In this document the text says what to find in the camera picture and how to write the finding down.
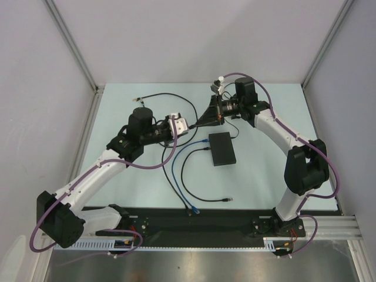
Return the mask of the black network switch box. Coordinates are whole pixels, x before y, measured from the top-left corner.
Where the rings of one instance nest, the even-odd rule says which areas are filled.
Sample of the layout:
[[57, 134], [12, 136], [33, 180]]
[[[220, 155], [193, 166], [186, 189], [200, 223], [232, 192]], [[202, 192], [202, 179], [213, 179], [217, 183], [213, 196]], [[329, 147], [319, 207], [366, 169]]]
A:
[[236, 164], [236, 155], [229, 132], [209, 134], [209, 144], [214, 166]]

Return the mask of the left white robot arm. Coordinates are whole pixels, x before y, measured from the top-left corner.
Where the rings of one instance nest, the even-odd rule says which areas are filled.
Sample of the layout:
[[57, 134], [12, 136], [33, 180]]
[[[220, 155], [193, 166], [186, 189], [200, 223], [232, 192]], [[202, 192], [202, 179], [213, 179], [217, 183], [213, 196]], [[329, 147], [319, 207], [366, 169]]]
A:
[[153, 166], [136, 164], [145, 146], [163, 142], [177, 148], [180, 136], [190, 130], [186, 119], [179, 113], [167, 115], [160, 123], [153, 121], [149, 108], [136, 108], [116, 136], [90, 168], [54, 193], [42, 192], [36, 200], [36, 226], [29, 240], [29, 248], [35, 253], [47, 251], [38, 249], [34, 240], [42, 230], [54, 245], [68, 248], [83, 235], [97, 231], [113, 231], [125, 234], [129, 229], [129, 216], [121, 207], [113, 204], [99, 210], [84, 210], [86, 203], [113, 177], [130, 167], [139, 170], [155, 170], [169, 162], [165, 159]]

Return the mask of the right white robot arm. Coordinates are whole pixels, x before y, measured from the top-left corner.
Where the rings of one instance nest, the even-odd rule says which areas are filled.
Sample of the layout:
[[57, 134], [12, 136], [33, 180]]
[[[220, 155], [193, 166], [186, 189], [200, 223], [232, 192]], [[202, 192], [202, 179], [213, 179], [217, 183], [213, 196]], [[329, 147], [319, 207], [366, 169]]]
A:
[[251, 77], [234, 81], [236, 93], [223, 100], [224, 77], [211, 85], [214, 93], [208, 108], [196, 122], [197, 127], [218, 126], [228, 116], [239, 115], [252, 127], [267, 135], [286, 155], [284, 181], [287, 188], [278, 205], [273, 209], [271, 231], [277, 236], [286, 235], [292, 228], [307, 197], [321, 187], [329, 178], [325, 143], [320, 140], [305, 140], [283, 125], [274, 113], [270, 100], [258, 99], [255, 81]]

